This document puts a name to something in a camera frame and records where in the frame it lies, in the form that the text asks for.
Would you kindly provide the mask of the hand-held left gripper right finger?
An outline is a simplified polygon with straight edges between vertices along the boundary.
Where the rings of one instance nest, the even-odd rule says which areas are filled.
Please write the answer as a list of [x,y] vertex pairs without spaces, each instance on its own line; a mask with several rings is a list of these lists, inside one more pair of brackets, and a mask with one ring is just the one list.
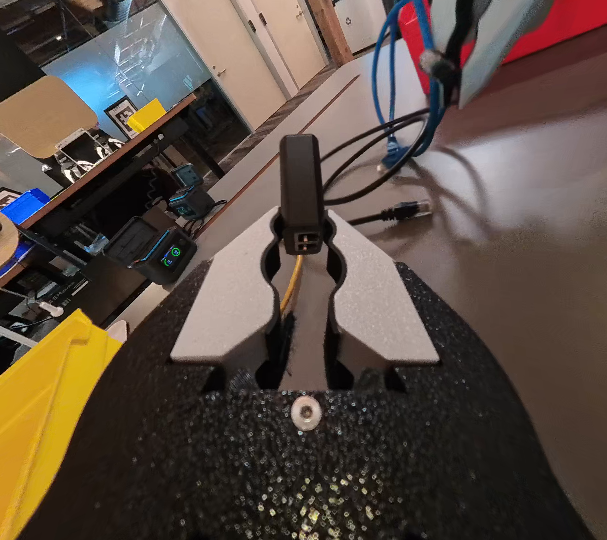
[[323,344],[328,379],[359,379],[439,354],[393,259],[332,210],[325,221],[327,273],[334,282]]

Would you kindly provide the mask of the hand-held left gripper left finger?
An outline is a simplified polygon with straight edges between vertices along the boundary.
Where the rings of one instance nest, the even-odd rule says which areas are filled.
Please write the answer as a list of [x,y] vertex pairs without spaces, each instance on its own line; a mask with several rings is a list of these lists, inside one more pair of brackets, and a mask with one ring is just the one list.
[[172,348],[173,363],[283,377],[290,346],[272,283],[282,228],[275,206],[216,253]]

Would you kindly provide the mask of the black ethernet adapter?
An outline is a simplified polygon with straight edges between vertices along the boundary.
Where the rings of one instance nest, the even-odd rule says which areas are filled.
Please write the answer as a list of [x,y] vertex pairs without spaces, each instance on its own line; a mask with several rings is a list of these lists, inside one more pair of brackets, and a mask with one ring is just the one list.
[[315,255],[324,240],[319,142],[313,134],[287,134],[279,144],[280,216],[286,253]]

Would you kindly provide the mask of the red plastic bin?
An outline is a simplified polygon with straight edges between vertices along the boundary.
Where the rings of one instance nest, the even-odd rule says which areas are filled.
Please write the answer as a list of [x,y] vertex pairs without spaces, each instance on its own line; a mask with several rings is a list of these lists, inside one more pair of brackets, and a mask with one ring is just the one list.
[[[606,0],[554,0],[542,24],[522,35],[501,64],[506,65],[605,25]],[[424,45],[412,3],[401,9],[398,26],[414,62],[421,89],[429,96],[429,77],[418,66]]]

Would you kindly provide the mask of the large black power station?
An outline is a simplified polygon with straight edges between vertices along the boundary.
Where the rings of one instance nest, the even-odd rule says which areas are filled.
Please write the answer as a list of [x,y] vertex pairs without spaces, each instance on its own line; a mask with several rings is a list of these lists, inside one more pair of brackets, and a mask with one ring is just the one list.
[[119,266],[139,272],[156,285],[172,285],[197,252],[197,244],[179,227],[158,230],[141,217],[130,219],[103,248]]

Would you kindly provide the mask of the white recycling bin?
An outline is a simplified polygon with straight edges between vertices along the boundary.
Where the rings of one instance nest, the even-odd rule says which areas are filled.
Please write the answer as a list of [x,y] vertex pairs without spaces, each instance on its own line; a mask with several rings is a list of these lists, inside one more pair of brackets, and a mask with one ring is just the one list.
[[353,54],[376,44],[387,15],[383,0],[336,0],[334,8]]

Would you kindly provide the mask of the small black power station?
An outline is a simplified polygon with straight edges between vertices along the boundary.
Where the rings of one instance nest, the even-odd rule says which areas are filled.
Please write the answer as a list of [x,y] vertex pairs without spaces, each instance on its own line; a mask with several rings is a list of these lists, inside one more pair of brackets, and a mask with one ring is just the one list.
[[182,164],[171,170],[173,179],[180,188],[191,188],[203,184],[203,177],[192,164]]
[[168,201],[169,208],[186,220],[206,217],[216,204],[202,185],[182,188]]

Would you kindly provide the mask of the black cardboard box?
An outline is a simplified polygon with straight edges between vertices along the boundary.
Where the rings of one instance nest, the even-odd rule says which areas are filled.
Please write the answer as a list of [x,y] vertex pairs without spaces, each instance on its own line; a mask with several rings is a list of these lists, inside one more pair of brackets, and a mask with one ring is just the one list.
[[32,289],[27,293],[21,293],[1,287],[1,293],[18,298],[30,312],[42,313],[49,318],[59,318],[64,316],[66,308],[75,295],[90,283],[90,280],[81,273],[64,279],[63,283],[52,281],[40,292]]

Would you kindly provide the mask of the small yellow plastic bin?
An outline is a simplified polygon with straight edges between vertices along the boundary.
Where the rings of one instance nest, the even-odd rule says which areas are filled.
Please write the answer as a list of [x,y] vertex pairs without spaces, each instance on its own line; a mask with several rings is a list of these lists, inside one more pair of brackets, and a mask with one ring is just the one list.
[[139,134],[144,132],[158,120],[162,119],[165,115],[166,110],[162,103],[158,98],[155,98],[140,110],[135,111],[127,120],[127,126],[132,131]]

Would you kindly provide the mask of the black and white tag sign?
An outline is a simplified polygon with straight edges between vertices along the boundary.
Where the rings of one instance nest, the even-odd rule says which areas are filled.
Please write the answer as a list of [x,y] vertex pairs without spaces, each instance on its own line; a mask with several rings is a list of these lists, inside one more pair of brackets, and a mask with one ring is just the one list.
[[123,96],[106,107],[104,114],[127,139],[131,140],[137,137],[138,132],[128,124],[128,121],[137,110],[137,107],[132,103],[130,98],[128,96]]

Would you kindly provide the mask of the large yellow plastic bin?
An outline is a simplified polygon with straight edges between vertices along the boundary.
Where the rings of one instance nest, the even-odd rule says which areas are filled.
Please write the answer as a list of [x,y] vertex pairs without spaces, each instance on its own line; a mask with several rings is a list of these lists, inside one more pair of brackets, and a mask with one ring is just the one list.
[[40,505],[121,346],[76,310],[1,374],[1,539],[16,539]]

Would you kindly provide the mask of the blue storage bin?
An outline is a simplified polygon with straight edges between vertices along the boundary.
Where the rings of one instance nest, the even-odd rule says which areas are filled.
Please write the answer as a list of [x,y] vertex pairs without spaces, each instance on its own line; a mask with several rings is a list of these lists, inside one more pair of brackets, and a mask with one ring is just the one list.
[[51,201],[39,188],[19,194],[6,188],[1,190],[1,213],[15,225],[22,225]]

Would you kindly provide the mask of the wooden spool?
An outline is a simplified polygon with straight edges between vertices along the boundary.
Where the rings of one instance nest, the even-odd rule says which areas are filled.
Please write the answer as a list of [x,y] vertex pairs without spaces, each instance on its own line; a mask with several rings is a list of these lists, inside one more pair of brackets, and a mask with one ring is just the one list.
[[17,226],[1,213],[1,268],[14,258],[19,246]]

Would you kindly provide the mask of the rounded wooden board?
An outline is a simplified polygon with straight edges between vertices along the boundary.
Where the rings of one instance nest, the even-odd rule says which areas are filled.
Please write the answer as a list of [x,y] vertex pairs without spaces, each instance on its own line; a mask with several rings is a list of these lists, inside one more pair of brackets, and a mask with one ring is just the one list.
[[53,75],[1,103],[1,136],[37,159],[53,156],[57,145],[73,133],[97,126],[95,111]]

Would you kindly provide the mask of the glass partition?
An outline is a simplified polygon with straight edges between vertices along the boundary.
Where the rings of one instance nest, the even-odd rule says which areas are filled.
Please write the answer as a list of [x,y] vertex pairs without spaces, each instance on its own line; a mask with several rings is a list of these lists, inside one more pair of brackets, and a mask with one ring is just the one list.
[[113,102],[128,96],[140,110],[158,98],[168,111],[194,93],[186,119],[196,133],[160,164],[192,164],[208,188],[251,134],[159,0],[1,0],[1,34],[43,74],[62,79],[122,142],[104,114]]

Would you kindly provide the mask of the wooden post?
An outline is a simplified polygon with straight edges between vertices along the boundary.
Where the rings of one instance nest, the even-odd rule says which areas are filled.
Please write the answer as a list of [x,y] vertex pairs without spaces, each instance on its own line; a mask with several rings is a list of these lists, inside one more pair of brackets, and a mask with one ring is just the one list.
[[353,54],[331,0],[307,0],[334,64],[339,68],[353,60]]

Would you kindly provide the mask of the wooden desk with black frame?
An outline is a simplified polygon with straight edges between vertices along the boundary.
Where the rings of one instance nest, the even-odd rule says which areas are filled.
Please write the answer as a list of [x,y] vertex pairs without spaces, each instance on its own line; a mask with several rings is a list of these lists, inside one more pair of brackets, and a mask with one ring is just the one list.
[[61,239],[62,234],[165,149],[187,134],[196,133],[186,118],[194,115],[189,108],[197,101],[191,93],[175,104],[145,131],[26,218],[18,225],[20,235],[37,245],[49,246],[56,256],[67,258],[80,269],[85,268],[74,246]]

